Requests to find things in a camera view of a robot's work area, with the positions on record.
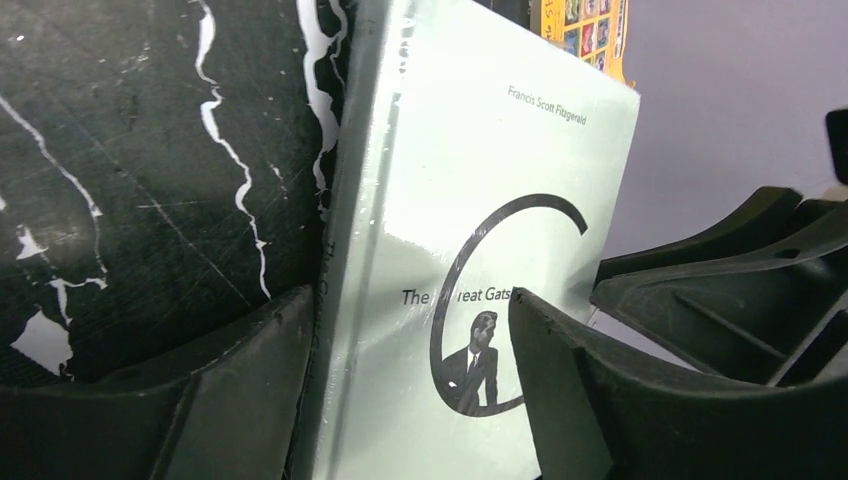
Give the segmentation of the pale green Gatsby book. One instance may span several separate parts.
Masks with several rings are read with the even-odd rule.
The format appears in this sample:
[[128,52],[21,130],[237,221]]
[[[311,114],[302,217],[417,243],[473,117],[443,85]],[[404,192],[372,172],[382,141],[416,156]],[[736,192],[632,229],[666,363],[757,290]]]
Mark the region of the pale green Gatsby book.
[[639,94],[473,1],[362,1],[295,479],[534,479],[508,309],[580,321]]

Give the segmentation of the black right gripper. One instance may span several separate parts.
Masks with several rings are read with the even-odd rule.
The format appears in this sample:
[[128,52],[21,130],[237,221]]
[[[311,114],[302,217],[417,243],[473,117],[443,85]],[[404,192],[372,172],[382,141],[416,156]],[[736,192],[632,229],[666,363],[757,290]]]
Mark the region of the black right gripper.
[[[847,185],[848,110],[828,112],[825,128]],[[700,233],[604,259],[592,302],[704,372],[779,387],[843,375],[847,204],[777,240],[801,201],[760,187]]]

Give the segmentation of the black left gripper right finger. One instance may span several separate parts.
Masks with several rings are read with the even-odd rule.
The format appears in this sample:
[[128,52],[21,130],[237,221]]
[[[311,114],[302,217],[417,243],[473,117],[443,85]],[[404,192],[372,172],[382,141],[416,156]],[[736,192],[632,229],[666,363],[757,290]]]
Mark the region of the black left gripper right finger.
[[843,479],[847,380],[787,388],[689,370],[516,288],[508,321],[546,479]]

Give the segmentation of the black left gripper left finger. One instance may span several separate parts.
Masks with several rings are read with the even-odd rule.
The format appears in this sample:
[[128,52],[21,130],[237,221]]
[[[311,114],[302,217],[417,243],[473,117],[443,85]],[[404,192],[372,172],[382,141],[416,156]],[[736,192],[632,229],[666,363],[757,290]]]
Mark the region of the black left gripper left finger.
[[313,340],[295,288],[90,383],[1,391],[5,479],[279,479]]

